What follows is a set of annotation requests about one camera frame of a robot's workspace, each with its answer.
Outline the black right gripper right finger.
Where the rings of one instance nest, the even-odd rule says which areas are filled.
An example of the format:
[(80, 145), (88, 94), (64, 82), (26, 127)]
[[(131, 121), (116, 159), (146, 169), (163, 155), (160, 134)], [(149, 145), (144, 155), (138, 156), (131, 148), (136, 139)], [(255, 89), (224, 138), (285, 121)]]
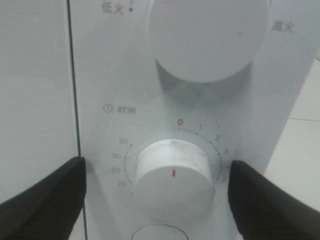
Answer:
[(227, 196), (236, 227), (245, 240), (320, 238), (320, 213), (244, 161), (231, 163)]

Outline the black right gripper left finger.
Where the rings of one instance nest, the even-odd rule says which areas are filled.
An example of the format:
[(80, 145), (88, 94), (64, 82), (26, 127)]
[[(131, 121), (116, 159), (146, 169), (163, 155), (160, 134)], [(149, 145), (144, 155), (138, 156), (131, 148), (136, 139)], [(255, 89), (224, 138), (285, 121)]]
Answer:
[(86, 161), (76, 156), (0, 205), (2, 240), (67, 240), (84, 206)]

